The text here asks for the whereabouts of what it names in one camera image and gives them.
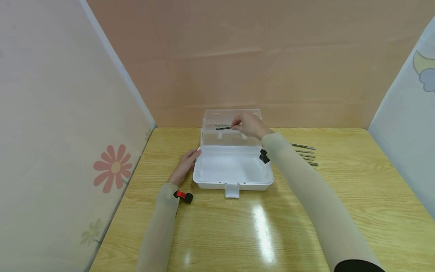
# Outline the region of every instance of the black sleeve cuff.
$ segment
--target black sleeve cuff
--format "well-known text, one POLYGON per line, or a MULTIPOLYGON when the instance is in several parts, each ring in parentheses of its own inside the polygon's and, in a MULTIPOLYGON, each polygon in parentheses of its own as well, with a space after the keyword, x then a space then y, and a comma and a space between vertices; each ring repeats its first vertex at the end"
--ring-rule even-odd
POLYGON ((363 260, 345 260, 337 264, 334 272, 385 272, 379 266, 363 260))

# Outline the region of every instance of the toolbox lid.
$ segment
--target toolbox lid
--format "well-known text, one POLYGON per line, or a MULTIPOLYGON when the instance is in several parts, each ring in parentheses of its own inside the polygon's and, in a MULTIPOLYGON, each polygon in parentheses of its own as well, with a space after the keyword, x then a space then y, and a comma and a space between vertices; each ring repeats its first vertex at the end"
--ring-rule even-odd
POLYGON ((243 112, 252 112, 261 119, 259 109, 206 110, 201 130, 201 146, 261 146, 258 139, 246 137, 230 128, 234 117, 243 112))

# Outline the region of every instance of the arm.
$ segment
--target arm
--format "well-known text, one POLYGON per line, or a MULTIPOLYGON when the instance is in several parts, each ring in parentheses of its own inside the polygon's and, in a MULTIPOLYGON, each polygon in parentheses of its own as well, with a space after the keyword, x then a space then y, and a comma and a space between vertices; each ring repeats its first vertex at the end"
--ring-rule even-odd
POLYGON ((274 133, 255 115, 248 113, 236 116, 232 126, 246 136, 261 140, 271 162, 283 173, 310 217, 331 271, 354 271, 355 267, 347 266, 353 259, 368 263, 357 261, 351 265, 360 268, 365 265, 367 271, 383 271, 340 199, 281 134, 274 133))
POLYGON ((197 151, 197 149, 192 149, 184 154, 168 182, 160 188, 156 198, 155 211, 139 250, 136 272, 166 271, 179 202, 179 199, 174 197, 174 193, 183 183, 187 172, 193 168, 194 161, 199 155, 201 155, 201 151, 197 151))

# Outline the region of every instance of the beige sleeve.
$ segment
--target beige sleeve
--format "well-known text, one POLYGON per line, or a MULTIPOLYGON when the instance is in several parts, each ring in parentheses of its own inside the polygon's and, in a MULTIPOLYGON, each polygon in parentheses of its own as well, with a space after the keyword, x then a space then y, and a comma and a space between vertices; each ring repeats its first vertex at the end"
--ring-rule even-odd
POLYGON ((136 264, 136 272, 165 272, 174 236, 175 215, 179 199, 174 197, 178 187, 165 183, 161 187, 156 209, 145 232, 136 264))
POLYGON ((348 211, 314 168, 279 133, 266 135, 261 142, 310 217, 329 269, 334 271, 338 263, 350 259, 380 267, 348 211))

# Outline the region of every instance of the pink flower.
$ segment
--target pink flower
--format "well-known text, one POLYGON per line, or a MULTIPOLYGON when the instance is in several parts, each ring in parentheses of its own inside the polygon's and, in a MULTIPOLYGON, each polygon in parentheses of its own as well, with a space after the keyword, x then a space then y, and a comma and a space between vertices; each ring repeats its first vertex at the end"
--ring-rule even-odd
POLYGON ((96 161, 94 169, 105 171, 94 179, 94 186, 99 186, 103 181, 106 181, 103 187, 103 193, 107 194, 112 189, 113 181, 116 181, 116 188, 121 189, 124 185, 122 176, 129 178, 131 163, 125 164, 130 159, 130 154, 127 153, 124 157, 125 145, 121 144, 118 149, 118 154, 115 155, 115 150, 112 145, 107 147, 107 153, 101 154, 104 161, 96 161))

